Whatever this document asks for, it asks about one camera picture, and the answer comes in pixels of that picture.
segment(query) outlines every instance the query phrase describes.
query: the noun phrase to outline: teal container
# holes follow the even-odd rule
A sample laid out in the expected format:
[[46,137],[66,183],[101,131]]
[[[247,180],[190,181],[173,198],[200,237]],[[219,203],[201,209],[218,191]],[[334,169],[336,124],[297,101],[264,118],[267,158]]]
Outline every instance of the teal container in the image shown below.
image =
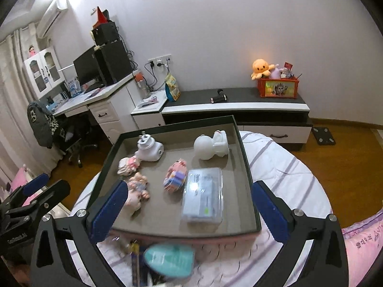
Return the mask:
[[157,273],[173,278],[193,272],[194,249],[187,245],[155,244],[144,252],[145,263]]

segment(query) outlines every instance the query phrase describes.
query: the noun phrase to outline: clear plastic container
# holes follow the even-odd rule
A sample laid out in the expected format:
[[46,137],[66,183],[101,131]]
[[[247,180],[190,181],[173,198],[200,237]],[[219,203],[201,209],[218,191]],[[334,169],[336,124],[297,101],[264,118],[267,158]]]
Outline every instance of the clear plastic container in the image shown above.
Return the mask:
[[182,219],[187,222],[221,223],[222,188],[220,168],[190,169],[183,190]]

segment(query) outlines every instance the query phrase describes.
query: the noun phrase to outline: glass cabinet door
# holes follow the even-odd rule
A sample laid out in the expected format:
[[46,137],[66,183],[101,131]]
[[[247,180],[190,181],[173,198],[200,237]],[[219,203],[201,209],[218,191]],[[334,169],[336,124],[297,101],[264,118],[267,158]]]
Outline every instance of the glass cabinet door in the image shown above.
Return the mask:
[[44,96],[52,88],[49,84],[49,78],[44,71],[43,64],[39,59],[39,55],[34,55],[25,61],[26,71],[29,77],[29,81],[38,98]]
[[61,68],[53,48],[49,47],[47,49],[44,49],[39,54],[43,63],[45,64],[44,69],[47,73],[51,86],[55,87],[62,81],[64,81],[63,73],[58,72],[58,70],[60,70]]

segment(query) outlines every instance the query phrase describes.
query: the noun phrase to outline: computer monitor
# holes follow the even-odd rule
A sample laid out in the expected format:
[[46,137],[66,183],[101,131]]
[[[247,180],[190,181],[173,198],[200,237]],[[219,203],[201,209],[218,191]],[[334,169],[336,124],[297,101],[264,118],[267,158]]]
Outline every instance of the computer monitor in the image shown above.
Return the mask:
[[80,85],[84,85],[95,78],[101,80],[93,48],[88,49],[73,62]]

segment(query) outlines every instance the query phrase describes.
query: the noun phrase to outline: computer tower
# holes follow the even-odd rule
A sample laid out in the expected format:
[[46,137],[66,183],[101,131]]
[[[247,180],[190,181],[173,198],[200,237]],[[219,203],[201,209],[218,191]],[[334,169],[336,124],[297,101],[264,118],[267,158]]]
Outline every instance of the computer tower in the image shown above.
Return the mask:
[[121,40],[101,46],[95,51],[95,57],[101,79],[106,86],[117,83],[133,72]]

